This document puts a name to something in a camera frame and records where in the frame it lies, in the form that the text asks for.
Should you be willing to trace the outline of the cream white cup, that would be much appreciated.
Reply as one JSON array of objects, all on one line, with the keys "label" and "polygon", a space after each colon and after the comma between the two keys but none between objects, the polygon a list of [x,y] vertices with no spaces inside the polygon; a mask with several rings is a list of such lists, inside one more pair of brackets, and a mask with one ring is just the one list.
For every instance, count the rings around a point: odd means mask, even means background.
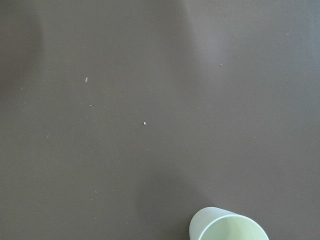
[{"label": "cream white cup", "polygon": [[191,240],[267,240],[263,228],[249,217],[218,207],[205,207],[189,224]]}]

